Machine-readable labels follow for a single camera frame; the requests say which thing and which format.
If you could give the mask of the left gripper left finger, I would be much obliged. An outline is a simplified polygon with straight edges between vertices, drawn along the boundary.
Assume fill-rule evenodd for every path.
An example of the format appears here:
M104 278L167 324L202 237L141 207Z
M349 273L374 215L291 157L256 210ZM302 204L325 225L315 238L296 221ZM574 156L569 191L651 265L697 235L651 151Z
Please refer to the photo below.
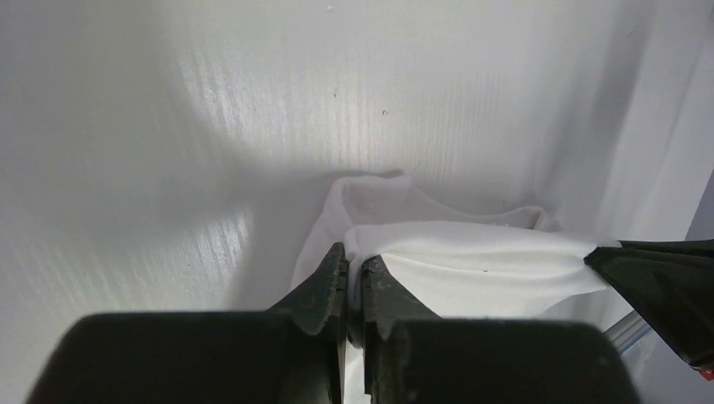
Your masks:
M31 403L340 403L344 246L264 311L85 316L57 344Z

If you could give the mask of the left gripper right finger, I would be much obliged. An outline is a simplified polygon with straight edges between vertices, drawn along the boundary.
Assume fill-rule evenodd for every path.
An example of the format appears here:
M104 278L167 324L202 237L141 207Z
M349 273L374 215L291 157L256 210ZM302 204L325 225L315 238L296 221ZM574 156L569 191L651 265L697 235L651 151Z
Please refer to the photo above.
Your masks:
M364 388L374 403L636 403L610 340L577 322L446 319L389 272L360 272Z

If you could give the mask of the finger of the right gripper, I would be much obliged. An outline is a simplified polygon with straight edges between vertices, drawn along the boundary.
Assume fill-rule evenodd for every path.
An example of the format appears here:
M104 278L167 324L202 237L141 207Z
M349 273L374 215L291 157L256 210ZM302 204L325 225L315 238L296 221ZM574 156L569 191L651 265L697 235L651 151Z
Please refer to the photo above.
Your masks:
M713 371L713 240L622 241L584 262L692 369Z

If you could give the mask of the white t-shirt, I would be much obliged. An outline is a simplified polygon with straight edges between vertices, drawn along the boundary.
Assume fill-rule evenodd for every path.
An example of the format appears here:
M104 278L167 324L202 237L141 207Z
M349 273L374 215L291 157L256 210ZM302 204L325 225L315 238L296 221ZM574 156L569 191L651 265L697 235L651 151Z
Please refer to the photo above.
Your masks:
M296 260L297 286L335 243L349 274L380 257L392 277L437 315L581 320L562 303L607 285L585 262L608 237L564 231L539 206L473 215L430 198L408 176L347 177L325 199Z

